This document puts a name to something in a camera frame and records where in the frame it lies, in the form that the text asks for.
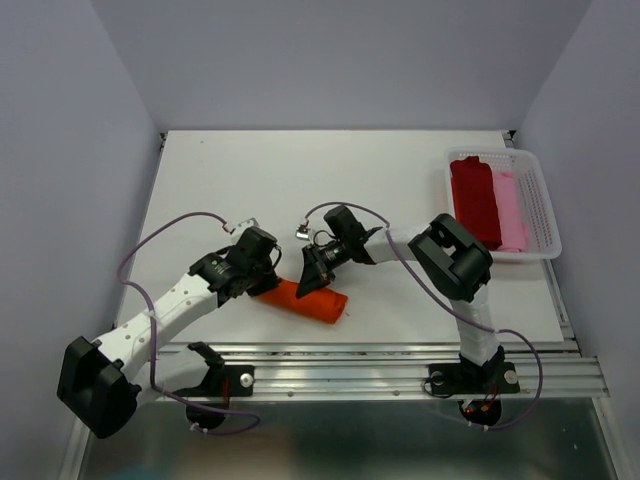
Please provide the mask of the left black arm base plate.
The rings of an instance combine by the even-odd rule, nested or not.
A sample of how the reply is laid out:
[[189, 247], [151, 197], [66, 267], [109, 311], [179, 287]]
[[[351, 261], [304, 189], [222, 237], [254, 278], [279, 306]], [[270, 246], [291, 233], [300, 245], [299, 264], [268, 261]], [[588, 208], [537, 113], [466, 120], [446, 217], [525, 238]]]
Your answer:
[[183, 396], [210, 398], [246, 398], [253, 395], [255, 367], [250, 364], [210, 368], [195, 387], [183, 390]]

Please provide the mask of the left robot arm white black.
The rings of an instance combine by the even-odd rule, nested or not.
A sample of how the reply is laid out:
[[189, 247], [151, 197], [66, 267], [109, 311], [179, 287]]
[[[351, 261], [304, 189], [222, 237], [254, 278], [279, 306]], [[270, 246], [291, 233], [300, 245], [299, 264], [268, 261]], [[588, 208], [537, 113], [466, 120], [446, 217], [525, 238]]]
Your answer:
[[233, 415], [230, 397], [252, 392], [250, 367], [227, 367], [204, 342], [159, 358], [162, 346], [200, 318], [244, 294], [275, 287], [274, 236], [251, 225], [229, 246], [189, 267], [165, 294], [131, 320], [94, 340], [65, 349], [57, 396], [98, 438], [121, 430], [146, 403], [183, 403], [192, 427], [216, 434]]

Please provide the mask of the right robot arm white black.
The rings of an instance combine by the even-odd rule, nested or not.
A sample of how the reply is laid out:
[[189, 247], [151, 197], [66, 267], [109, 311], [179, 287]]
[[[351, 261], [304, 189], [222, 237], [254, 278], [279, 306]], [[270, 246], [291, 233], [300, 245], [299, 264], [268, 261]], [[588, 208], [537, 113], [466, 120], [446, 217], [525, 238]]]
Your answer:
[[334, 270], [350, 261], [379, 265], [398, 261], [441, 308], [451, 314], [460, 337], [460, 378], [472, 390], [491, 384], [504, 349], [497, 339], [488, 307], [488, 282], [493, 258], [463, 225], [448, 213], [413, 229], [392, 229], [390, 222], [371, 209], [366, 213], [383, 225], [367, 229], [352, 212], [353, 203], [326, 202], [323, 219], [333, 239], [302, 249], [303, 270], [296, 297], [301, 299], [329, 286]]

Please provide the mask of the orange t-shirt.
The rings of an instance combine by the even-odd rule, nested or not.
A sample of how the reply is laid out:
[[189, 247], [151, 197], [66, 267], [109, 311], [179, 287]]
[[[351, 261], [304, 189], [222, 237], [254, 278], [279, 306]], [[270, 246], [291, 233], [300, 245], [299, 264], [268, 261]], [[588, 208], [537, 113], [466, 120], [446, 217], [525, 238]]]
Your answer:
[[329, 325], [340, 319], [347, 306], [346, 295], [329, 288], [321, 288], [297, 298], [298, 286], [296, 282], [282, 279], [275, 288], [257, 295], [256, 299], [289, 313]]

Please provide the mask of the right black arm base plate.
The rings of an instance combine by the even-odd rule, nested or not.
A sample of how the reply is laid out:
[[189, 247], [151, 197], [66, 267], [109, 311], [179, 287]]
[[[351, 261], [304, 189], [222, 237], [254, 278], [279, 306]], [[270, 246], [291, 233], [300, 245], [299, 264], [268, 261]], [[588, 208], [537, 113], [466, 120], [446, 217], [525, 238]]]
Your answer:
[[515, 366], [510, 363], [498, 365], [491, 373], [475, 365], [462, 363], [432, 363], [427, 366], [424, 384], [432, 395], [451, 397], [454, 395], [476, 395], [493, 393], [517, 394], [520, 392]]

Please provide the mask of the white plastic basket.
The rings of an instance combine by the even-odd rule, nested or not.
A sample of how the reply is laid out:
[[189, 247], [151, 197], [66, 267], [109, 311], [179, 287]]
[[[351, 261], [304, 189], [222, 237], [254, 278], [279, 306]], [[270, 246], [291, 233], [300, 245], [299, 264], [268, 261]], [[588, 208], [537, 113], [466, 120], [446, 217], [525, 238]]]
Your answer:
[[450, 164], [478, 156], [493, 173], [508, 172], [515, 182], [516, 199], [521, 218], [528, 233], [524, 252], [492, 251], [496, 262], [530, 262], [552, 260], [562, 252], [562, 243], [553, 206], [538, 159], [530, 152], [513, 148], [458, 146], [445, 151], [445, 183], [449, 213], [456, 217], [451, 185]]

